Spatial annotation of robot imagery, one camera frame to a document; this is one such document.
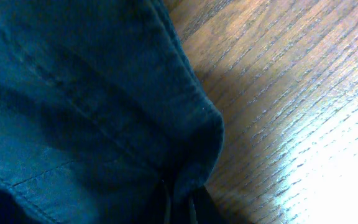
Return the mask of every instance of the denim fabric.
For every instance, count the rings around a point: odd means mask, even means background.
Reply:
[[[161,1],[0,0],[0,190],[43,223],[129,223],[208,179],[223,121]]]

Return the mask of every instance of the wood grain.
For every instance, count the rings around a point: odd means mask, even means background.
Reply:
[[[230,223],[358,223],[358,1],[181,0],[170,16],[226,142]]]

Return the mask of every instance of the blue fabric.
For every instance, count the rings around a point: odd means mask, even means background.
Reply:
[[[0,190],[42,223],[181,205],[223,146],[161,1],[0,0]]]

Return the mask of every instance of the wooden floor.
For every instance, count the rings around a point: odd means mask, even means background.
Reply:
[[[166,1],[223,112],[230,223],[358,223],[358,1]]]

